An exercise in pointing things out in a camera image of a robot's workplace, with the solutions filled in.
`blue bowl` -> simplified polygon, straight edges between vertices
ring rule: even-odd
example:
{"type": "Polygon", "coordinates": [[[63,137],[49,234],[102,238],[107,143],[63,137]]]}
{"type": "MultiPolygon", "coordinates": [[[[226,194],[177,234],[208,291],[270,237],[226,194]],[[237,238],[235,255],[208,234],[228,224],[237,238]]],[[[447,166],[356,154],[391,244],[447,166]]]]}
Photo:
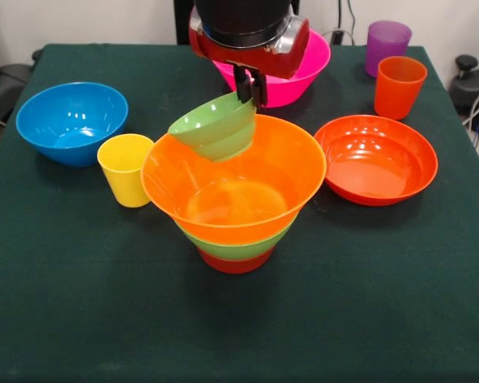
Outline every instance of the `blue bowl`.
{"type": "Polygon", "coordinates": [[[48,88],[19,110],[19,134],[40,153],[75,167],[97,162],[97,150],[124,130],[125,97],[107,85],[74,82],[48,88]]]}

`yellow cup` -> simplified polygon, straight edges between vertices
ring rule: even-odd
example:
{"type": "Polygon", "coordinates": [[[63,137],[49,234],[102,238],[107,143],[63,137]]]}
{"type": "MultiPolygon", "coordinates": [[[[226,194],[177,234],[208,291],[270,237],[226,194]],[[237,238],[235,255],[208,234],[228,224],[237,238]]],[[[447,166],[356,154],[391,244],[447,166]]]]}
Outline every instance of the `yellow cup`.
{"type": "Polygon", "coordinates": [[[140,207],[149,202],[141,184],[141,168],[154,143],[140,134],[121,134],[105,141],[97,161],[118,203],[140,207]]]}

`white wall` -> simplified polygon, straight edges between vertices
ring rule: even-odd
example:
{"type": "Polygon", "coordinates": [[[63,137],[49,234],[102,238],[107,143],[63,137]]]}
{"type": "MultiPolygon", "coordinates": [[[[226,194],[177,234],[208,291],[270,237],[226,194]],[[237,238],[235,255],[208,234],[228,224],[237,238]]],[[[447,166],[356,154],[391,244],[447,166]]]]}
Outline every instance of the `white wall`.
{"type": "MultiPolygon", "coordinates": [[[[349,27],[343,2],[343,27],[349,27]]],[[[371,22],[390,19],[412,28],[411,44],[426,47],[444,82],[456,73],[458,54],[479,59],[479,0],[351,2],[358,44],[366,43],[371,22]]],[[[335,26],[336,0],[301,3],[301,14],[314,29],[324,32],[335,26]]],[[[32,51],[47,42],[175,43],[172,0],[0,0],[0,64],[30,62],[32,51]]]]}
{"type": "Polygon", "coordinates": [[[0,0],[0,65],[48,42],[175,44],[172,0],[0,0]]]}
{"type": "MultiPolygon", "coordinates": [[[[342,0],[342,27],[351,19],[342,0]]],[[[300,13],[323,33],[337,26],[337,1],[301,0],[300,13]]],[[[425,46],[438,75],[449,84],[457,74],[454,59],[462,53],[479,60],[479,0],[351,0],[357,18],[354,37],[359,45],[367,42],[367,28],[377,20],[395,20],[413,31],[411,45],[425,46]]]]}

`orange cup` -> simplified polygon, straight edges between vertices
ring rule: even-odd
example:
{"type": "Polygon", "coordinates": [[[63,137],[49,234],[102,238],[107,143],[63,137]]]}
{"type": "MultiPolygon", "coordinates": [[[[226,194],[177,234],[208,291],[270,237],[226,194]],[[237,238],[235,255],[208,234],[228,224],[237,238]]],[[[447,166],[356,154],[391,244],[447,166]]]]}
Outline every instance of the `orange cup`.
{"type": "Polygon", "coordinates": [[[388,57],[378,66],[374,110],[379,116],[401,120],[412,106],[428,75],[426,67],[409,57],[388,57]]]}

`green bowl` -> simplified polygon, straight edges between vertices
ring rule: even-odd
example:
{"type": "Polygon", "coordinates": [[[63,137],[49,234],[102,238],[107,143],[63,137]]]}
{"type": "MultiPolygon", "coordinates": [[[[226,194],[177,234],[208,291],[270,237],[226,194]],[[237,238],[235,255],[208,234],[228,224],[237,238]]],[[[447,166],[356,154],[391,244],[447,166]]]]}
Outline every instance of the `green bowl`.
{"type": "Polygon", "coordinates": [[[236,92],[193,109],[174,122],[168,133],[211,161],[223,161],[251,145],[255,131],[255,106],[243,104],[236,92]]]}
{"type": "Polygon", "coordinates": [[[282,239],[282,237],[285,236],[295,219],[293,219],[293,221],[289,223],[289,225],[287,225],[280,233],[273,235],[272,237],[267,238],[263,241],[249,243],[246,245],[219,245],[217,243],[205,242],[189,234],[181,226],[177,226],[183,231],[183,234],[186,235],[187,238],[190,239],[190,241],[192,241],[195,246],[200,248],[202,251],[205,251],[209,255],[212,255],[213,257],[217,257],[219,259],[226,259],[229,261],[240,261],[243,259],[251,259],[257,257],[273,248],[282,239]]]}

